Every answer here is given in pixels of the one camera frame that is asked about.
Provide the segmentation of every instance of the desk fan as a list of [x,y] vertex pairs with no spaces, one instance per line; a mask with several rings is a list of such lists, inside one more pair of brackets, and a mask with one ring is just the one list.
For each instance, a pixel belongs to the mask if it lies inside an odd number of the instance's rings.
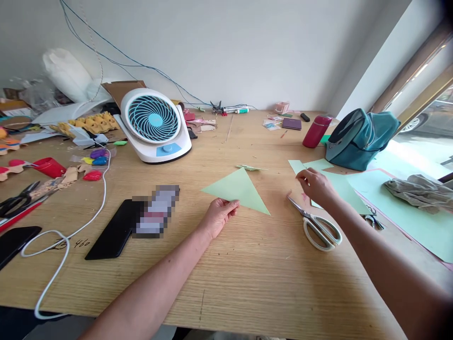
[[118,116],[116,121],[145,163],[175,161],[192,148],[181,107],[157,91],[138,88],[128,92]]

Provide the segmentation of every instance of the white-handled scissors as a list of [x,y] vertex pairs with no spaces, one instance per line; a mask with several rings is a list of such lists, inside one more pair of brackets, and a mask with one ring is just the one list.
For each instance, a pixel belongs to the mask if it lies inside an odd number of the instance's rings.
[[[291,201],[291,203],[299,210],[299,212],[303,216],[303,231],[305,232],[305,236],[308,238],[311,244],[316,249],[319,249],[321,251],[331,251],[334,250],[337,245],[341,243],[343,240],[341,236],[341,232],[338,230],[338,228],[333,225],[330,221],[316,215],[312,215],[305,210],[303,210],[290,196],[287,196],[288,199]],[[332,233],[326,229],[321,222],[332,228],[332,230],[335,232],[338,237],[335,237],[332,235]],[[313,230],[313,232],[321,239],[321,241],[324,242],[326,245],[325,247],[320,246],[318,243],[316,243],[308,233],[307,226]]]

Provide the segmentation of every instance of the fan grille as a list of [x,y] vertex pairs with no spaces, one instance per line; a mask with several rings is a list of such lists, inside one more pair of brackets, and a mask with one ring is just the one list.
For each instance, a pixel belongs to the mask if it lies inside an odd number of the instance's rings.
[[136,98],[129,106],[128,117],[136,132],[153,142],[166,141],[178,130],[176,112],[158,97]]

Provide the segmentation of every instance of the red water bottle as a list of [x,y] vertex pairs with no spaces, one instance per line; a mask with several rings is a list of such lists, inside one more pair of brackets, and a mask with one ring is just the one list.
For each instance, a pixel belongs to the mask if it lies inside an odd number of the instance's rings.
[[317,116],[313,121],[313,124],[310,126],[307,135],[303,139],[303,146],[311,148],[317,147],[331,121],[332,117],[326,115]]

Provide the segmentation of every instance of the notebook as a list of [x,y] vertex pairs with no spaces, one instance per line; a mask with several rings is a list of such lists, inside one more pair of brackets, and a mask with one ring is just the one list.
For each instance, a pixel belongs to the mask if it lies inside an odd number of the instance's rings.
[[302,130],[302,121],[298,119],[285,118],[283,120],[282,128],[290,128],[293,130]]

